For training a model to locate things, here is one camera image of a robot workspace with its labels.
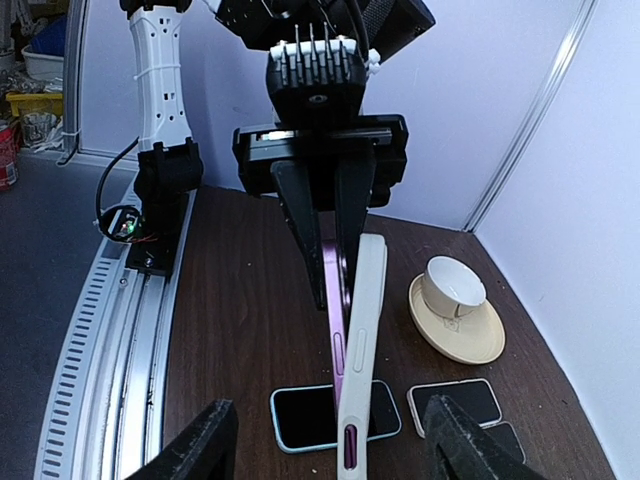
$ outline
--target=white partition panel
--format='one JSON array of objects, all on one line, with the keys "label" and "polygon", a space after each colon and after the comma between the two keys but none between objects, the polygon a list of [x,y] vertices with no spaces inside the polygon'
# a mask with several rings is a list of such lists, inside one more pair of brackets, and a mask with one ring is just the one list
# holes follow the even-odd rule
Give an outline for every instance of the white partition panel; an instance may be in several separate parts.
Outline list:
[{"label": "white partition panel", "polygon": [[[409,165],[390,216],[461,228],[551,66],[579,0],[427,0],[438,24],[369,82],[366,113],[401,113]],[[250,52],[202,2],[183,21],[186,111],[208,184],[239,188],[238,126],[266,123],[266,54]],[[117,152],[138,134],[133,41],[117,1],[90,0],[82,148]]]},{"label": "white partition panel", "polygon": [[477,232],[620,480],[640,478],[639,58],[637,1],[600,2],[546,119]]}]

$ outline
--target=blue bin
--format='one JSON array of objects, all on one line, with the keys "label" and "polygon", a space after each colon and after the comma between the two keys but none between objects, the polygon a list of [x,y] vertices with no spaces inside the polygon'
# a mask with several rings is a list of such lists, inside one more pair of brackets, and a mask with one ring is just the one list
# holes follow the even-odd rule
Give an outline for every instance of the blue bin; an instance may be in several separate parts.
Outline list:
[{"label": "blue bin", "polygon": [[63,15],[48,25],[31,40],[33,53],[64,57],[64,45],[67,35],[67,16]]}]

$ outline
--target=wood grain surface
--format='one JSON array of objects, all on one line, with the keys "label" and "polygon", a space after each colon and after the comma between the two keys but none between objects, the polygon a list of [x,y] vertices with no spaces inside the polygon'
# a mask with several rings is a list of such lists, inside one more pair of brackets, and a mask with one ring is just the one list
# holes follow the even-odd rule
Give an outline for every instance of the wood grain surface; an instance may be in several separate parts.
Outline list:
[{"label": "wood grain surface", "polygon": [[[375,377],[398,403],[402,432],[368,447],[369,478],[425,478],[424,444],[406,401],[417,384],[484,377],[527,464],[548,479],[614,478],[573,389],[502,274],[474,236],[369,216],[389,264]],[[407,290],[426,261],[450,255],[484,280],[507,333],[503,355],[470,367],[433,350],[416,330]],[[182,266],[169,356],[165,443],[214,399],[240,419],[236,478],[332,479],[335,450],[287,455],[275,442],[271,392],[331,383],[326,314],[315,310],[302,257],[274,199],[202,188]]]}]

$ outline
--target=black smartphone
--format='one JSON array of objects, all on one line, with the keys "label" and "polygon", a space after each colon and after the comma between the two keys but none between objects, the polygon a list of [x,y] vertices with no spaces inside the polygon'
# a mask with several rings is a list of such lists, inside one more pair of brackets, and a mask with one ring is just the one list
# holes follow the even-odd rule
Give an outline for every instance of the black smartphone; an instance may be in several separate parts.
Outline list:
[{"label": "black smartphone", "polygon": [[498,425],[493,425],[492,427],[485,428],[484,431],[487,432],[505,452],[511,455],[514,460],[520,463],[526,461],[520,440],[510,423],[503,422]]},{"label": "black smartphone", "polygon": [[434,383],[416,385],[407,392],[407,401],[411,409],[413,423],[418,435],[424,438],[422,417],[433,395],[446,395],[460,406],[480,426],[486,427],[498,423],[502,418],[500,406],[491,385],[484,378],[463,380],[461,382]]},{"label": "black smartphone", "polygon": [[[333,385],[281,388],[271,394],[276,441],[285,453],[304,453],[338,446]],[[371,385],[369,441],[400,433],[402,421],[389,386]]]}]

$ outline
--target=beige saucer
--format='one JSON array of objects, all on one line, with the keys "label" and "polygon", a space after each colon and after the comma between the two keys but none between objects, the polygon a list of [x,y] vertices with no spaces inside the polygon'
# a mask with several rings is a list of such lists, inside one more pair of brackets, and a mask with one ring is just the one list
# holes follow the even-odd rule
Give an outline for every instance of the beige saucer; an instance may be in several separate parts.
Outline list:
[{"label": "beige saucer", "polygon": [[489,301],[460,319],[435,314],[422,299],[418,275],[409,287],[413,322],[429,344],[445,357],[469,365],[493,362],[504,350],[502,321]]}]

